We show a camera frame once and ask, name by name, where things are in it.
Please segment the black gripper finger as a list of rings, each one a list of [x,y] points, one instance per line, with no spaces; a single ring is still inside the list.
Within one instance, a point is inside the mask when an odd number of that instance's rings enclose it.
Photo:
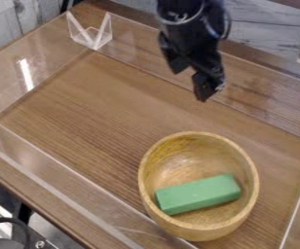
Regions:
[[[193,92],[198,101],[205,102],[225,87],[225,71],[197,71],[192,76]]]
[[[173,73],[181,73],[189,66],[185,56],[190,51],[190,43],[180,34],[168,36],[164,31],[160,32],[158,42]]]

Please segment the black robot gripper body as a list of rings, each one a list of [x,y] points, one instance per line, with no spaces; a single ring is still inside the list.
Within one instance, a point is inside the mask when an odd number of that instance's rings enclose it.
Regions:
[[[180,34],[190,43],[185,58],[196,71],[224,70],[220,42],[231,31],[225,0],[157,0],[160,32]]]

